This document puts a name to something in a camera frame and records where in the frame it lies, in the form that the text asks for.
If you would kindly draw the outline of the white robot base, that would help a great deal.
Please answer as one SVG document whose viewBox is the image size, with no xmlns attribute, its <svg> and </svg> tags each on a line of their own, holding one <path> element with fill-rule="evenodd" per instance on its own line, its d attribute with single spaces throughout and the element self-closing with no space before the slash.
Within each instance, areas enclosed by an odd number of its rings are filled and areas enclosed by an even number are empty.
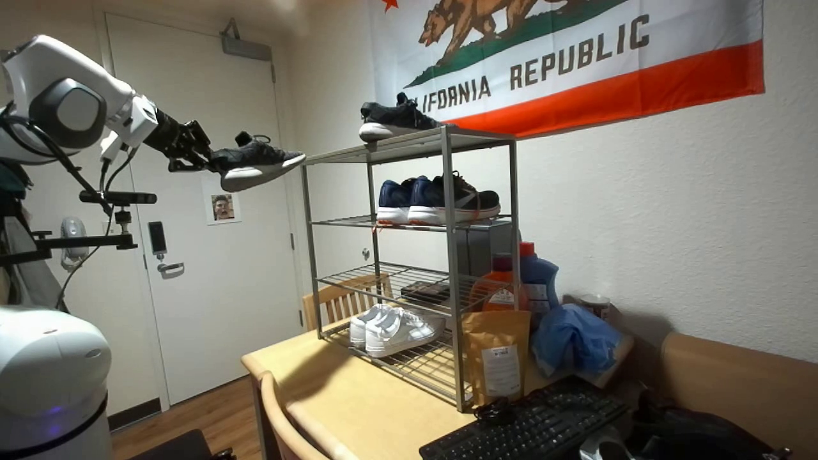
<svg viewBox="0 0 818 460">
<path fill-rule="evenodd" d="M 112 460 L 105 336 L 55 309 L 0 309 L 0 460 Z"/>
</svg>

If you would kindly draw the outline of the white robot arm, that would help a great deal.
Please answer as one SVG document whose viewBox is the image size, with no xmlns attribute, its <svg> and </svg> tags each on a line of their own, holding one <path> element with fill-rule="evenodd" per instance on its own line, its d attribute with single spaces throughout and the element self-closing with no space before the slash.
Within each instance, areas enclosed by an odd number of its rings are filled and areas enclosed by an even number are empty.
<svg viewBox="0 0 818 460">
<path fill-rule="evenodd" d="M 209 140 L 197 123 L 181 125 L 103 65 L 53 37 L 32 37 L 3 59 L 11 103 L 3 107 L 0 156 L 50 165 L 53 140 L 66 156 L 94 144 L 105 158 L 149 144 L 174 169 L 197 172 Z"/>
</svg>

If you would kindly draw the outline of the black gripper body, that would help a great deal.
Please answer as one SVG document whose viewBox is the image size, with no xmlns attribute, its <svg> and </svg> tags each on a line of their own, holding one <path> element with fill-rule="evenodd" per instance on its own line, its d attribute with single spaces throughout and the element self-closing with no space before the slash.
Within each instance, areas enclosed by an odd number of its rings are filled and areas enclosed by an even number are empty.
<svg viewBox="0 0 818 460">
<path fill-rule="evenodd" d="M 170 172 L 202 172 L 209 166 L 209 139 L 197 121 L 181 125 L 167 114 L 155 114 L 159 125 L 146 144 L 168 158 Z"/>
</svg>

